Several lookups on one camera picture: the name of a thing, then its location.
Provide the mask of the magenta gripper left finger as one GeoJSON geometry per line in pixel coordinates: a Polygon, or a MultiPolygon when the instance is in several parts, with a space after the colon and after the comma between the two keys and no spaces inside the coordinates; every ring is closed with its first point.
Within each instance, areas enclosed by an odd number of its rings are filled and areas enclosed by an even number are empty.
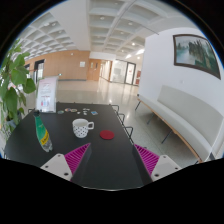
{"type": "Polygon", "coordinates": [[[89,147],[90,143],[87,143],[65,155],[58,153],[42,165],[41,169],[70,181],[80,167],[89,147]]]}

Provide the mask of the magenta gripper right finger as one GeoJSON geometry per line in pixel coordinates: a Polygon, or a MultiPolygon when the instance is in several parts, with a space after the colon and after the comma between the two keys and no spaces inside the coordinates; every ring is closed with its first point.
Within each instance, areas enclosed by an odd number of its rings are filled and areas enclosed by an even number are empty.
{"type": "Polygon", "coordinates": [[[157,181],[174,172],[181,170],[181,167],[177,163],[175,163],[168,155],[159,156],[137,144],[135,144],[134,147],[144,164],[144,168],[153,181],[157,181]]]}

